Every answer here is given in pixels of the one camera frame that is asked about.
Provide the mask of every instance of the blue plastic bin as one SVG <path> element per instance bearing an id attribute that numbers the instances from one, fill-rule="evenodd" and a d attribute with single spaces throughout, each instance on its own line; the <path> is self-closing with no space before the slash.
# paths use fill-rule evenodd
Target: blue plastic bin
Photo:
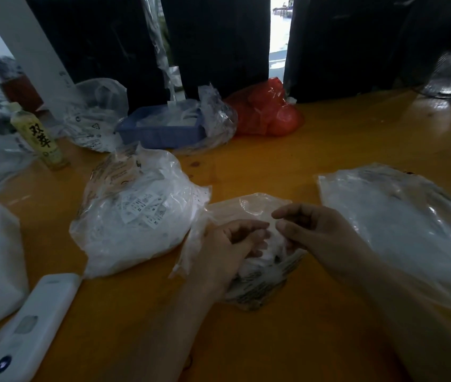
<path id="1" fill-rule="evenodd" d="M 206 138 L 203 115 L 198 110 L 195 126 L 146 126 L 137 127 L 137 122 L 167 109 L 167 105 L 148 106 L 136 109 L 130 116 L 119 122 L 116 131 L 125 145 L 140 141 L 145 149 L 177 149 L 193 145 Z"/>

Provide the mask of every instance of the white handheld device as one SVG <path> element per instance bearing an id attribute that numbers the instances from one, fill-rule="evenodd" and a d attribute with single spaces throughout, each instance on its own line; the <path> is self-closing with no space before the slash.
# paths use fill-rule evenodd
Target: white handheld device
<path id="1" fill-rule="evenodd" d="M 34 377 L 80 282 L 76 274 L 40 279 L 0 341 L 0 382 L 28 382 Z"/>

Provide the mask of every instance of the bottle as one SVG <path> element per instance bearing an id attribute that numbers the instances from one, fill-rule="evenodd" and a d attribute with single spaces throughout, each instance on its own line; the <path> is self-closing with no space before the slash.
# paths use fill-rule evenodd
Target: bottle
<path id="1" fill-rule="evenodd" d="M 17 102 L 8 104 L 8 108 L 12 112 L 10 121 L 13 127 L 16 128 L 29 146 L 38 153 L 41 160 L 50 170 L 58 170 L 69 164 L 57 143 L 52 139 L 50 133 L 41 124 L 36 115 L 24 111 Z"/>

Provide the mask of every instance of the hanging plastic strip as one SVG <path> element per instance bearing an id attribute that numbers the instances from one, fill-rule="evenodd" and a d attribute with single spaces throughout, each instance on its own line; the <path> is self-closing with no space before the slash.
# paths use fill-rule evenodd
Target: hanging plastic strip
<path id="1" fill-rule="evenodd" d="M 181 83 L 178 66 L 170 66 L 167 52 L 163 44 L 160 21 L 158 20 L 158 0 L 142 0 L 147 29 L 153 42 L 154 54 L 157 58 L 158 68 L 164 73 L 165 88 L 169 89 L 170 101 L 176 102 L 186 99 Z"/>

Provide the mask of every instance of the orange wooden tabletop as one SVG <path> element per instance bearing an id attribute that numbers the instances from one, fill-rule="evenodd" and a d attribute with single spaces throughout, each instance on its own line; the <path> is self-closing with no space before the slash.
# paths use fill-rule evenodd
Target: orange wooden tabletop
<path id="1" fill-rule="evenodd" d="M 451 101 L 394 90 L 298 107 L 305 125 L 294 134 L 238 137 L 180 158 L 183 170 L 213 186 L 212 202 L 266 192 L 318 203 L 315 174 L 371 162 L 419 173 L 451 194 Z M 31 288 L 46 274 L 82 273 L 86 262 L 68 228 L 105 156 L 61 145 L 71 167 L 51 173 L 36 162 L 0 194 L 20 218 Z M 167 279 L 177 254 L 84 281 L 34 380 L 93 380 L 123 356 L 181 283 Z M 214 306 L 192 356 L 183 381 L 408 380 L 375 313 L 311 256 L 260 310 Z"/>

